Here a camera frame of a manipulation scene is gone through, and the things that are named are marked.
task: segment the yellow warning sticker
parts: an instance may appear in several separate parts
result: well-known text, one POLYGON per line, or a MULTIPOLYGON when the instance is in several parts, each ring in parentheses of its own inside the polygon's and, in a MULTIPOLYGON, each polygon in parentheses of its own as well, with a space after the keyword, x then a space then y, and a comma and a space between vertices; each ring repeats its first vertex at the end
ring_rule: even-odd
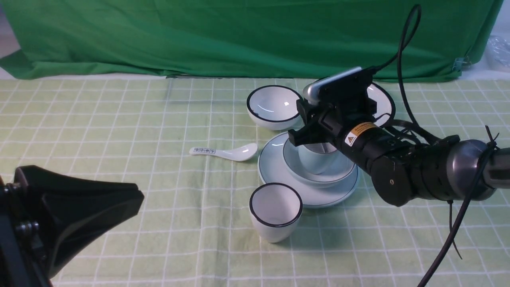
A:
POLYGON ((352 147, 352 145, 354 144, 354 142, 356 141, 356 139, 362 134, 364 133, 365 131, 371 129, 371 128, 376 128, 377 126, 374 124, 374 123, 371 123, 371 122, 365 122, 365 123, 361 123, 357 126, 355 126, 350 132, 349 134, 345 137, 345 143, 348 144, 350 147, 352 147))

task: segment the ceramic spoon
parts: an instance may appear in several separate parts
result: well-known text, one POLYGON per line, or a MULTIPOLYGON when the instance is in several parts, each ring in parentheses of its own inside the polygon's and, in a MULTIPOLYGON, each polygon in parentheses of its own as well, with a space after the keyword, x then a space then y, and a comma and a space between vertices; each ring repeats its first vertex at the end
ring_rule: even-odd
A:
POLYGON ((223 150, 215 150, 215 149, 209 149, 209 148, 191 148, 190 154, 191 155, 212 155, 217 156, 233 161, 245 161, 251 159, 255 153, 257 153, 257 150, 259 147, 256 143, 249 143, 245 146, 242 146, 240 148, 236 148, 233 150, 223 151, 223 150))

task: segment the green backdrop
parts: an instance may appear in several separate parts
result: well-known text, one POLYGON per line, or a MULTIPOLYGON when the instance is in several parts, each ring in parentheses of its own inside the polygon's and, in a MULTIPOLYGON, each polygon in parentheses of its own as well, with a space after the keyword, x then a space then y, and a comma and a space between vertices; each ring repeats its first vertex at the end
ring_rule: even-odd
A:
MULTIPOLYGON (((321 78, 395 54, 415 0, 0 0, 19 79, 137 73, 321 78)), ((503 0, 423 0, 404 77, 446 81, 480 60, 503 0)), ((396 78, 395 65, 377 74, 396 78)))

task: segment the saucer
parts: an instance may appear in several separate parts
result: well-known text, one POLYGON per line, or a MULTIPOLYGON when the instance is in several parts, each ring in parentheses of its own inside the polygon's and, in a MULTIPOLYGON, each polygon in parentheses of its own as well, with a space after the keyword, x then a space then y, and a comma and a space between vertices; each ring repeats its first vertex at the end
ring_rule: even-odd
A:
POLYGON ((258 160, 260 179, 264 183, 279 182, 295 189, 303 200, 304 208, 323 208, 336 205, 347 199, 355 190, 360 178, 357 166, 337 184, 327 188, 308 186, 294 178, 287 169, 282 156, 287 132, 270 139, 262 148, 258 160))
POLYGON ((340 154, 325 172, 312 174, 304 168, 299 160, 297 147, 293 146, 288 139, 285 141, 282 154, 289 173, 298 181, 316 188, 331 187, 339 183, 353 171, 355 166, 354 162, 340 154))

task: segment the dish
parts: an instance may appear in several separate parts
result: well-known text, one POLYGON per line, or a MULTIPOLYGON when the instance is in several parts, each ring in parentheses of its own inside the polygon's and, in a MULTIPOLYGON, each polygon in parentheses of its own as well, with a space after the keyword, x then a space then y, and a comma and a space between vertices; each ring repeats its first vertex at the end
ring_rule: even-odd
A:
POLYGON ((287 170, 295 179, 316 188, 331 187, 339 183, 355 168, 354 162, 340 154, 325 172, 321 174, 309 173, 299 159, 298 148, 293 146, 288 139, 284 143, 282 156, 287 170))
POLYGON ((395 117, 395 102, 383 88, 377 84, 371 84, 368 86, 367 94, 377 103, 377 111, 374 114, 376 126, 381 127, 395 117))
POLYGON ((258 159, 260 179, 264 183, 279 182, 295 189, 303 200, 304 208, 324 208, 347 199, 359 182, 360 171, 356 166, 343 180, 328 188, 307 186, 295 179, 287 170, 283 160, 283 147, 288 133, 284 132, 270 139, 262 148, 258 159))

